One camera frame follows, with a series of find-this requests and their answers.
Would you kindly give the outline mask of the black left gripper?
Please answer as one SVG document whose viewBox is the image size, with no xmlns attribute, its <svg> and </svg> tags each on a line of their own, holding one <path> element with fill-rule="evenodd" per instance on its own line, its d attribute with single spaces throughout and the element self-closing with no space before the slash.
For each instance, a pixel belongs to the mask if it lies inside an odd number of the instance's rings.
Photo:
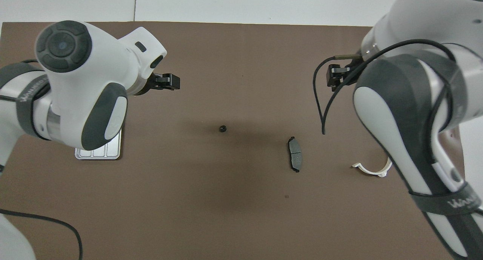
<svg viewBox="0 0 483 260">
<path fill-rule="evenodd" d="M 156 90 L 179 90 L 180 89 L 180 77 L 172 74 L 172 73 L 164 73 L 164 74 L 151 74 L 150 77 L 147 79 L 145 86 L 135 93 L 134 95 L 143 95 L 147 93 L 150 89 L 155 87 Z"/>
</svg>

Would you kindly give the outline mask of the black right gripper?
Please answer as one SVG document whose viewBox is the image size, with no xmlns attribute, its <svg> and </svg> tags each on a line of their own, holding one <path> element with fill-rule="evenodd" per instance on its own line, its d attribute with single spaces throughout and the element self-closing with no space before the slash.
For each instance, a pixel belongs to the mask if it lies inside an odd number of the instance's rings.
<svg viewBox="0 0 483 260">
<path fill-rule="evenodd" d="M 331 88 L 332 91 L 335 91 L 346 78 L 346 76 L 350 76 L 351 74 L 355 75 L 352 76 L 352 79 L 349 81 L 349 83 L 356 83 L 361 72 L 355 72 L 355 69 L 357 69 L 362 62 L 362 58 L 355 58 L 352 59 L 352 61 L 345 67 L 340 67 L 338 64 L 330 64 L 327 70 L 327 87 Z"/>
</svg>

